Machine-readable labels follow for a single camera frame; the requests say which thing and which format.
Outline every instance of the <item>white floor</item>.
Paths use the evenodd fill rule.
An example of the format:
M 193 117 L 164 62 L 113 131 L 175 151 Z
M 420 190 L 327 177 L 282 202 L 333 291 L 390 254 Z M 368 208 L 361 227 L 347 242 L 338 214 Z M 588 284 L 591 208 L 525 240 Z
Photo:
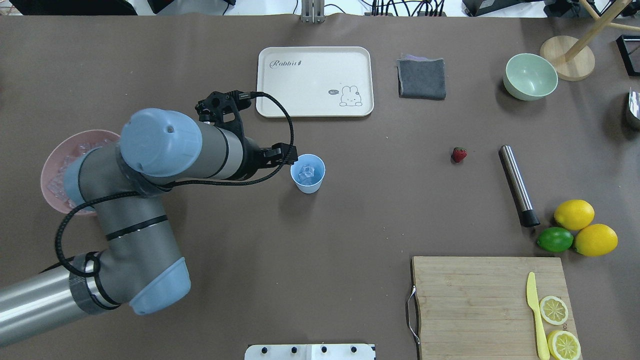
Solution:
M 405 6 L 397 1 L 398 15 L 407 16 Z M 154 15 L 147 0 L 128 0 L 136 9 L 138 15 Z M 602 9 L 609 0 L 596 0 L 596 7 Z M 364 15 L 370 10 L 370 6 L 362 0 L 325 0 L 325 5 L 334 4 L 341 7 L 346 13 Z M 407 3 L 410 11 L 419 5 L 417 2 Z M 509 8 L 482 15 L 483 17 L 546 17 L 543 9 L 545 3 L 522 3 Z M 158 15 L 178 15 L 182 13 L 199 12 L 210 15 L 221 15 L 227 4 L 222 0 L 174 0 Z M 281 13 L 300 14 L 300 0 L 237 0 L 235 6 L 229 6 L 226 15 L 274 15 Z M 341 12 L 335 6 L 327 6 L 325 14 Z M 444 0 L 444 12 L 447 16 L 466 17 L 462 0 Z M 10 0 L 0 0 L 0 15 L 21 15 L 11 5 Z

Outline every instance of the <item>knife blade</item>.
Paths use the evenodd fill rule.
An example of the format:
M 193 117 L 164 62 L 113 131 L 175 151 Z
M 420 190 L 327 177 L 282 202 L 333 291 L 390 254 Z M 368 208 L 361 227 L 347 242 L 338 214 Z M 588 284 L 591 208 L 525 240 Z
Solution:
M 549 360 L 549 348 L 547 347 L 547 337 L 545 328 L 542 326 L 542 316 L 540 315 L 540 305 L 538 304 L 538 289 L 536 288 L 536 274 L 529 273 L 527 278 L 527 305 L 533 310 L 533 318 L 536 322 L 536 345 L 538 346 L 538 357 L 540 360 Z

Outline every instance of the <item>strawberry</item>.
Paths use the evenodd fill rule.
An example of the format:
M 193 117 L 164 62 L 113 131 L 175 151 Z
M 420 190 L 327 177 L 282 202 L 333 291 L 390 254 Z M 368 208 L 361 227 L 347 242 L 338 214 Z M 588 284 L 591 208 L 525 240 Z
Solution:
M 453 154 L 451 154 L 451 158 L 453 161 L 459 163 L 462 159 L 467 157 L 467 150 L 464 147 L 455 147 L 453 149 Z

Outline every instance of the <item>mint green bowl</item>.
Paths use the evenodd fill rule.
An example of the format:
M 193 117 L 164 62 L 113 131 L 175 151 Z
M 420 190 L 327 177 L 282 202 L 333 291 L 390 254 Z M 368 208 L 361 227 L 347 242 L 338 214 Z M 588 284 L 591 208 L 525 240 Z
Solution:
M 509 59 L 502 80 L 509 94 L 525 101 L 542 99 L 558 85 L 553 65 L 535 54 L 517 54 Z

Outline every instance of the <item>citrus fruit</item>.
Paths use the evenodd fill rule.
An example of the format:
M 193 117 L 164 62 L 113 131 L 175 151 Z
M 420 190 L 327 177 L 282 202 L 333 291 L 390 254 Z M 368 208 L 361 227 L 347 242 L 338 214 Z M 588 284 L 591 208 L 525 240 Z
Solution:
M 540 300 L 540 315 L 551 325 L 562 325 L 569 318 L 569 309 L 562 299 L 547 296 Z
M 575 236 L 573 247 L 585 256 L 600 256 L 610 253 L 618 246 L 618 235 L 604 224 L 593 224 Z
M 573 235 L 562 227 L 549 227 L 538 236 L 538 245 L 551 252 L 561 252 L 573 244 Z
M 554 330 L 547 338 L 549 352 L 557 360 L 578 360 L 580 357 L 580 343 L 572 333 L 564 330 Z
M 556 222 L 567 230 L 578 231 L 589 225 L 596 213 L 584 200 L 568 200 L 560 204 L 554 213 Z

